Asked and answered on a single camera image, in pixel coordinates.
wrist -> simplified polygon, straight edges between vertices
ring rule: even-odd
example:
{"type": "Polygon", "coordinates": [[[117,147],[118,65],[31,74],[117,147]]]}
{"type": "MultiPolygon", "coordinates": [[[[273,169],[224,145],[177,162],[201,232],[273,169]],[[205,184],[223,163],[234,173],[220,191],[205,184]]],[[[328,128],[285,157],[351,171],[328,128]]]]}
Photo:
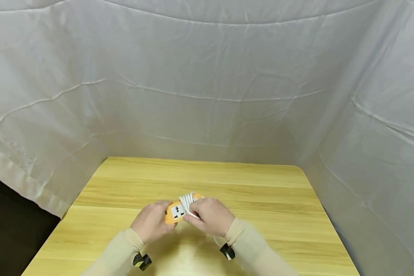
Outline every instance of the wrist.
{"type": "Polygon", "coordinates": [[[129,246],[131,246],[135,251],[139,252],[144,246],[143,239],[131,227],[124,230],[123,235],[127,244],[129,244],[129,246]]]}
{"type": "Polygon", "coordinates": [[[239,236],[241,236],[244,232],[245,227],[246,225],[244,221],[235,218],[225,234],[225,240],[227,243],[233,245],[239,239],[239,236]]]}

beige sleeve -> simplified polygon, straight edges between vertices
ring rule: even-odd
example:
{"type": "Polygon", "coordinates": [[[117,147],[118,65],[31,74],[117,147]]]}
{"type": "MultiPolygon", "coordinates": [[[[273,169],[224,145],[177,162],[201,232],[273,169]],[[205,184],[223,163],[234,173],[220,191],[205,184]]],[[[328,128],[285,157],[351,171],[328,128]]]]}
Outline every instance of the beige sleeve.
{"type": "Polygon", "coordinates": [[[86,269],[82,276],[126,276],[132,261],[143,247],[138,234],[128,228],[121,231],[108,244],[102,255],[86,269]]]}
{"type": "Polygon", "coordinates": [[[298,276],[249,223],[236,218],[225,236],[236,260],[254,276],[298,276]]]}

electrical outlet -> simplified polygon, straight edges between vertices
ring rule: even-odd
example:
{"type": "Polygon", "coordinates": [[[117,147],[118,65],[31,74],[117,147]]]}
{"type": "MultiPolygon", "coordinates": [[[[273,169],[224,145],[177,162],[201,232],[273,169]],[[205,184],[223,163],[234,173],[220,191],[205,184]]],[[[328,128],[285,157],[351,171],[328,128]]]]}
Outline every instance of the electrical outlet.
{"type": "Polygon", "coordinates": [[[172,212],[172,216],[173,216],[174,219],[177,219],[177,218],[180,218],[180,217],[183,217],[184,215],[186,215],[184,213],[184,209],[183,209],[181,204],[179,204],[175,207],[172,207],[172,209],[170,209],[170,211],[172,212]]]}

right hand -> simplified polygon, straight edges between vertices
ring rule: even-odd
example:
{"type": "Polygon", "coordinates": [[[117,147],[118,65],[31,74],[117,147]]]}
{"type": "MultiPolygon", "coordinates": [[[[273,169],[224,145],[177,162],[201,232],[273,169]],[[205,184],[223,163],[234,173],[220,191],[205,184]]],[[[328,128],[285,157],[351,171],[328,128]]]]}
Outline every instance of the right hand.
{"type": "Polygon", "coordinates": [[[190,212],[198,213],[198,220],[185,215],[184,220],[208,235],[225,238],[235,216],[216,198],[203,198],[190,204],[190,212]]]}

table surface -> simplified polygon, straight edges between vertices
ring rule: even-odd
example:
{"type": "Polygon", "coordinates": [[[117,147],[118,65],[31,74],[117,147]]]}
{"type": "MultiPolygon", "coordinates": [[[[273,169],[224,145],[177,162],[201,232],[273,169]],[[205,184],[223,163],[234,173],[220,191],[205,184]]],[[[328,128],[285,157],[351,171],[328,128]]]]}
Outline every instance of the table surface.
{"type": "MultiPolygon", "coordinates": [[[[301,276],[359,276],[303,171],[295,166],[108,158],[24,272],[79,275],[142,207],[191,191],[250,221],[301,276]]],[[[180,222],[143,250],[153,264],[129,275],[247,275],[213,238],[180,222]]]]}

